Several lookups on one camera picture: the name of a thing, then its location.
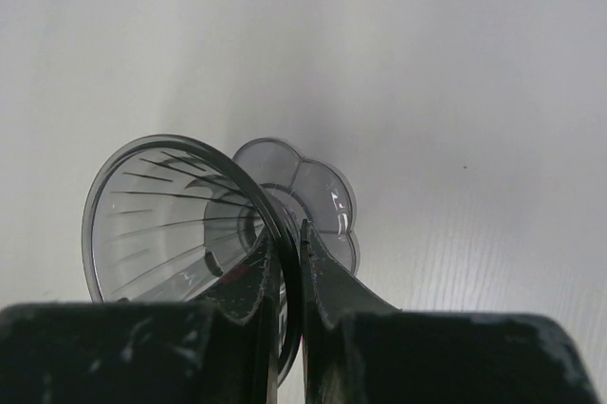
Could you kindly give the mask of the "grey plastic dripper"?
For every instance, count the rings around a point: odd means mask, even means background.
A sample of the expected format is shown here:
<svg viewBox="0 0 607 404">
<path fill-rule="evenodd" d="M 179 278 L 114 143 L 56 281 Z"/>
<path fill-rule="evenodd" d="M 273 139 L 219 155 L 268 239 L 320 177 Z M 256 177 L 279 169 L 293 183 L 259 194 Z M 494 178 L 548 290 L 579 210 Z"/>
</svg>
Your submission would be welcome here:
<svg viewBox="0 0 607 404">
<path fill-rule="evenodd" d="M 356 198 L 334 167 L 278 138 L 234 156 L 176 135 L 138 138 L 101 167 L 83 211 L 96 302 L 190 301 L 251 254 L 271 205 L 293 238 L 303 221 L 347 270 L 359 267 Z"/>
</svg>

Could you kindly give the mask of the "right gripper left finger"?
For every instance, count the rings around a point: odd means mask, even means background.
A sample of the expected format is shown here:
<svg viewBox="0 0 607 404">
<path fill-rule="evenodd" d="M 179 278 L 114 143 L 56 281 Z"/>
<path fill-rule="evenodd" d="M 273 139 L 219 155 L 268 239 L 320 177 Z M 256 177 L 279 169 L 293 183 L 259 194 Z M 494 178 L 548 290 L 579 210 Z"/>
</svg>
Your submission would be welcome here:
<svg viewBox="0 0 607 404">
<path fill-rule="evenodd" d="M 27 303 L 1 313 L 5 403 L 271 403 L 275 250 L 252 252 L 199 298 Z"/>
</svg>

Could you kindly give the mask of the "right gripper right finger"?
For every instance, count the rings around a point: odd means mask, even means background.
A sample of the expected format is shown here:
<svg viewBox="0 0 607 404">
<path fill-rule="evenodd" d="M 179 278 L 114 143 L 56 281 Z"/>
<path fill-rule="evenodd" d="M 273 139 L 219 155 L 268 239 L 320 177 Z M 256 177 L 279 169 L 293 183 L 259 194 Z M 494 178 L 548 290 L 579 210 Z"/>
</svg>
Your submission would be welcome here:
<svg viewBox="0 0 607 404">
<path fill-rule="evenodd" d="M 534 314 L 408 312 L 302 227 L 309 403 L 596 403 L 576 344 Z"/>
</svg>

